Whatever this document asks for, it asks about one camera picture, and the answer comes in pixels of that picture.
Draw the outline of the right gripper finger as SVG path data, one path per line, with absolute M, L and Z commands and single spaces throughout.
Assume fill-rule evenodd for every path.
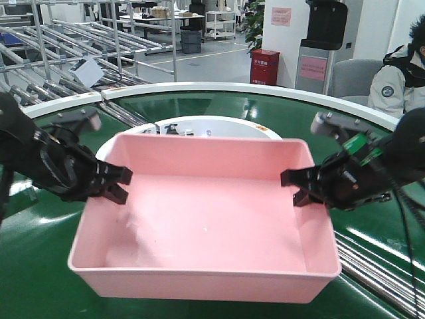
M 294 207 L 303 207 L 312 203 L 324 204 L 323 198 L 317 188 L 304 188 L 301 187 L 293 195 Z
M 280 174 L 281 186 L 294 185 L 297 187 L 307 187 L 317 180 L 318 167 L 307 167 L 303 169 L 286 169 Z

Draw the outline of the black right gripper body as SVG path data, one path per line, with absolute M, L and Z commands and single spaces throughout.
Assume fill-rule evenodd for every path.
M 320 199 L 330 208 L 354 208 L 391 199 L 389 182 L 379 169 L 361 166 L 341 152 L 328 156 L 317 173 Z

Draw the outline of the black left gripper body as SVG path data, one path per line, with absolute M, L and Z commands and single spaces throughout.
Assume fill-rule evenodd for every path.
M 97 164 L 87 146 L 80 145 L 80 124 L 50 124 L 36 128 L 39 166 L 33 185 L 45 189 L 63 201 L 86 201 L 90 194 Z

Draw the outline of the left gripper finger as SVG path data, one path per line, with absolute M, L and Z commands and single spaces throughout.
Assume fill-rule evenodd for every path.
M 129 185 L 133 172 L 126 166 L 116 166 L 105 161 L 97 161 L 98 178 L 100 185 L 112 185 L 120 183 Z
M 125 205 L 128 199 L 128 192 L 114 183 L 102 186 L 95 194 L 95 197 L 104 197 L 118 205 Z

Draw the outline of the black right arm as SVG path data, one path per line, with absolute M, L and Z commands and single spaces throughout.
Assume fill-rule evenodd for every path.
M 287 169 L 281 185 L 296 186 L 296 207 L 324 203 L 354 209 L 380 201 L 391 189 L 424 179 L 424 109 L 407 112 L 395 131 L 380 138 L 360 119 L 318 112 L 311 132 L 334 138 L 342 147 L 320 165 Z

